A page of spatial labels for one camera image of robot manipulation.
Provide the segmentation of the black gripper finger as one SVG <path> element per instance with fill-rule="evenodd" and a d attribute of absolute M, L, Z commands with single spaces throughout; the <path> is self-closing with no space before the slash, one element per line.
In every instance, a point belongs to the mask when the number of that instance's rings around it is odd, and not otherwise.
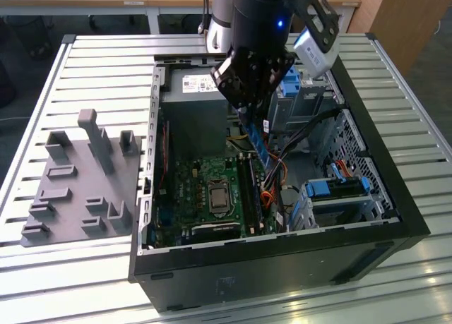
<path fill-rule="evenodd" d="M 224 98 L 241 113 L 259 113 L 263 107 L 261 92 L 264 54 L 247 47 L 231 46 L 224 61 L 210 75 Z"/>
<path fill-rule="evenodd" d="M 283 52 L 278 58 L 266 59 L 257 87 L 257 121 L 262 121 L 267 117 L 273 93 L 294 64 L 295 59 L 293 52 Z"/>

